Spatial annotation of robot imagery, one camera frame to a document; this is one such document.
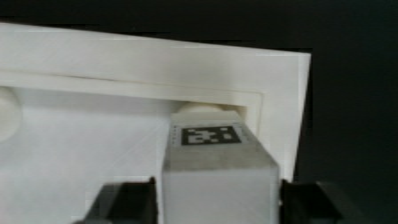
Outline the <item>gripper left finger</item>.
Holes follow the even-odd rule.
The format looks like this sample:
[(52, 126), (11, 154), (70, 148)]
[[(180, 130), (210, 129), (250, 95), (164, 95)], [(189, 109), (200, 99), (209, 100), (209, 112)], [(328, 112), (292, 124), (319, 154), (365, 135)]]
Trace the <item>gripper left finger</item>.
[(74, 224), (159, 224), (157, 179), (106, 184)]

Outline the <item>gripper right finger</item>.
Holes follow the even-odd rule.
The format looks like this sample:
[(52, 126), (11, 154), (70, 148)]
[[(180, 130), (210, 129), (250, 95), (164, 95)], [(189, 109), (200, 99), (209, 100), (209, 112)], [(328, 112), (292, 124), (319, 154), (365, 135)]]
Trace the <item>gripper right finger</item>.
[(337, 184), (282, 185), (280, 224), (369, 224), (369, 218)]

